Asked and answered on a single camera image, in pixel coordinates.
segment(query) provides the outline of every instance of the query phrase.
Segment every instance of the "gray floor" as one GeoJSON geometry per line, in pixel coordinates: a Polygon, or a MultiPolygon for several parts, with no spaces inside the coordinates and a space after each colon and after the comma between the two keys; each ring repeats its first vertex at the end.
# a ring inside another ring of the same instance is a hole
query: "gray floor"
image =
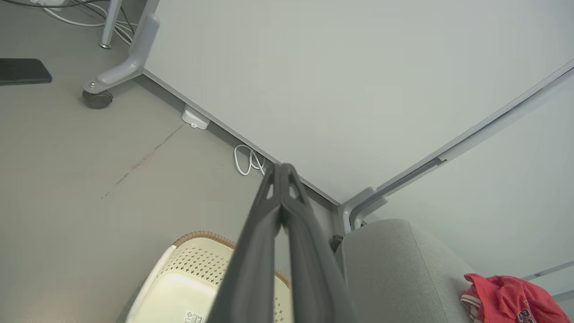
{"type": "MultiPolygon", "coordinates": [[[[127,55],[99,28],[0,2],[0,56],[41,59],[51,84],[0,87],[0,321],[121,321],[138,286],[181,235],[236,240],[261,176],[233,166],[237,140],[191,129],[183,103],[145,77],[90,110],[80,84],[127,55]]],[[[340,231],[313,195],[327,236],[340,231]]],[[[289,272],[286,237],[279,269],[289,272]]]]}

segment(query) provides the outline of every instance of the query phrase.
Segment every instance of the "caster wheel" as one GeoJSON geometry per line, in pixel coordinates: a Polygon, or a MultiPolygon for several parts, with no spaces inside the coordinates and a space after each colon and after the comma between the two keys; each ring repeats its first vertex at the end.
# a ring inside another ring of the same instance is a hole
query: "caster wheel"
{"type": "Polygon", "coordinates": [[[342,236],[339,236],[338,234],[332,236],[331,241],[329,242],[329,245],[331,246],[331,250],[333,250],[334,252],[337,252],[337,249],[339,248],[339,246],[341,245],[342,242],[343,242],[342,236]]]}
{"type": "Polygon", "coordinates": [[[91,109],[103,109],[110,105],[113,97],[108,91],[100,92],[97,94],[91,94],[86,91],[82,93],[82,97],[86,102],[86,105],[91,109]]]}

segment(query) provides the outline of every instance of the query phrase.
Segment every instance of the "gray sofa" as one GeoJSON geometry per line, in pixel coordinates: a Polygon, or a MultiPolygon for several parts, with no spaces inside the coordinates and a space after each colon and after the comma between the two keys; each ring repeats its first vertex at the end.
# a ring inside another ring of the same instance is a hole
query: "gray sofa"
{"type": "Polygon", "coordinates": [[[360,323],[471,322],[460,303],[474,272],[446,245],[405,220],[373,222],[336,253],[360,323]]]}

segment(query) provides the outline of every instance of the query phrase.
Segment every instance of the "barcode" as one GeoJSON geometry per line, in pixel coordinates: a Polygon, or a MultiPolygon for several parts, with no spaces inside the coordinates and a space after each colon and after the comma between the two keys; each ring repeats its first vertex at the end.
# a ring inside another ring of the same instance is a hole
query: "barcode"
{"type": "Polygon", "coordinates": [[[187,312],[184,323],[204,323],[204,319],[202,316],[199,316],[192,312],[187,312]]]}

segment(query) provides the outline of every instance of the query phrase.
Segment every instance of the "laundry basket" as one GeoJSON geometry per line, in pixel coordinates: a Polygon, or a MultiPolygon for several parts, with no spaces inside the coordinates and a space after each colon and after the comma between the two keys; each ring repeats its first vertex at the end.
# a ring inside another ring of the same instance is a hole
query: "laundry basket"
{"type": "MultiPolygon", "coordinates": [[[[234,247],[234,242],[207,231],[179,238],[154,266],[126,322],[204,323],[234,247]]],[[[277,270],[274,286],[274,322],[291,323],[291,292],[277,270]]]]}

